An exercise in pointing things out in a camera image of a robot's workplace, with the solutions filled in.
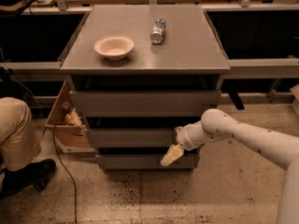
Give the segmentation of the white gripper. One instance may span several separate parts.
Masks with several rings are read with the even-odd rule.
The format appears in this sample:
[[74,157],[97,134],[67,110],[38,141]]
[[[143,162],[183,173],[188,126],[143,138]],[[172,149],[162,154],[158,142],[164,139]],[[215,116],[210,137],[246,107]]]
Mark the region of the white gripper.
[[169,166],[184,154],[185,150],[199,148],[206,141],[206,133],[200,121],[186,126],[179,126],[175,129],[178,145],[171,145],[161,159],[162,166]]

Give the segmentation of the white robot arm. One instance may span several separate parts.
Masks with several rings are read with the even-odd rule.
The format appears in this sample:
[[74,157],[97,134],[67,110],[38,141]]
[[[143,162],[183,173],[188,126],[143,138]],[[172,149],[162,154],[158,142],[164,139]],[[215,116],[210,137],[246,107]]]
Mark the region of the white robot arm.
[[194,150],[230,136],[286,171],[276,224],[299,224],[298,137],[249,125],[217,108],[208,109],[199,121],[179,126],[175,131],[177,142],[163,156],[162,166],[178,160],[185,150]]

